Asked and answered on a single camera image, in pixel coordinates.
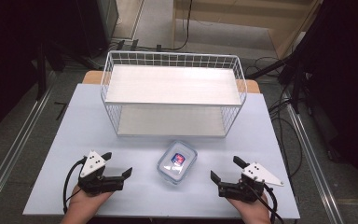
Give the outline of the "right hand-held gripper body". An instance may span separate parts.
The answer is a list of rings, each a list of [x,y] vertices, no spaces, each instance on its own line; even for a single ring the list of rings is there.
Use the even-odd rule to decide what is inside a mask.
[[[260,163],[253,162],[241,169],[241,178],[237,183],[228,183],[221,180],[221,186],[217,186],[218,196],[244,203],[253,203],[263,195],[267,184],[283,186],[283,182],[277,176]]]

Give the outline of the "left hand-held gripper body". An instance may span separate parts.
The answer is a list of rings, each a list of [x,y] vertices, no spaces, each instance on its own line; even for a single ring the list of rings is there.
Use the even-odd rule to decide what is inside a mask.
[[[116,181],[115,176],[104,176],[103,171],[108,161],[92,150],[80,171],[78,186],[88,195],[96,196],[105,192],[123,190],[124,181]]]

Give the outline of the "person's right hand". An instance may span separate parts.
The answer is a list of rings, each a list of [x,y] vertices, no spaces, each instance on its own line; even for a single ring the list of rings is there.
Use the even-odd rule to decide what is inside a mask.
[[[234,199],[227,200],[237,209],[245,224],[271,224],[269,210],[259,200],[253,203],[244,203]]]

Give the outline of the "person's left hand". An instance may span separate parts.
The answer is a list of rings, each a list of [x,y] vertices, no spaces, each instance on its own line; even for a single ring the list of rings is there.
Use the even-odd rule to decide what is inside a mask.
[[[99,208],[113,195],[112,192],[101,193],[97,196],[89,196],[79,186],[73,189],[74,196],[70,199],[67,215],[82,215],[93,217]]]

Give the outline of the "clear plastic food container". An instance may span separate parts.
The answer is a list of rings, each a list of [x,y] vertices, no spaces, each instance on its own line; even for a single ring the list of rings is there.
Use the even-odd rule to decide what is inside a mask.
[[[188,175],[198,152],[182,141],[174,141],[157,163],[158,173],[168,182],[178,185]]]

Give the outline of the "black metal stand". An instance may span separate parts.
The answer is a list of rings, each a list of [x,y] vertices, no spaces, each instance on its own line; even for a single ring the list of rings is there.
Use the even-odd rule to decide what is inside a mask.
[[[245,74],[245,78],[257,79],[281,67],[282,71],[278,75],[278,81],[285,87],[292,85],[293,89],[292,93],[290,94],[289,102],[291,103],[292,108],[298,114],[299,92],[301,88],[301,78],[304,75],[304,64],[295,56],[287,56],[283,59],[278,59],[271,65],[268,65],[262,69],[258,69],[255,73],[250,75]]]

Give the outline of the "dark cabinet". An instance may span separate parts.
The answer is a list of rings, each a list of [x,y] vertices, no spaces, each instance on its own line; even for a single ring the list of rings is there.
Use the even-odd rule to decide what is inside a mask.
[[[91,55],[96,57],[111,42],[118,20],[117,0],[91,0]]]

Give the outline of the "black curtain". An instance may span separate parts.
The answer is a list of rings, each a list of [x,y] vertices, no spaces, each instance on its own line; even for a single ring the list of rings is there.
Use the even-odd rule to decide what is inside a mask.
[[[358,169],[358,0],[323,0],[294,56],[335,130],[328,144]]]
[[[33,85],[46,89],[45,65],[63,68],[66,54],[86,63],[72,46],[72,29],[87,0],[0,0],[0,123]]]

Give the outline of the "light wooden furniture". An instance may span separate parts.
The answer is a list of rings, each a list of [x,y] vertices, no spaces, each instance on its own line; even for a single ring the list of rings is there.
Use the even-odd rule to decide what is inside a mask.
[[[173,0],[172,19],[267,28],[276,55],[289,54],[312,24],[321,0]]]

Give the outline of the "metal floor rail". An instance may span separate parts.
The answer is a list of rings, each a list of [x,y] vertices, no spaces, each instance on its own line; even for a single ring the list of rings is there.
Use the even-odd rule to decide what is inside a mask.
[[[29,198],[57,126],[54,99],[30,91],[0,123],[0,218],[20,215]]]
[[[324,176],[323,169],[316,157],[313,146],[306,133],[305,127],[299,114],[293,109],[291,105],[287,107],[288,114],[293,122],[296,135],[299,139],[300,145],[303,148],[305,158],[310,168],[314,183],[319,192],[319,197],[324,206],[324,210],[328,216],[330,224],[345,224],[344,219],[337,206],[337,201],[330,189],[327,180]]]

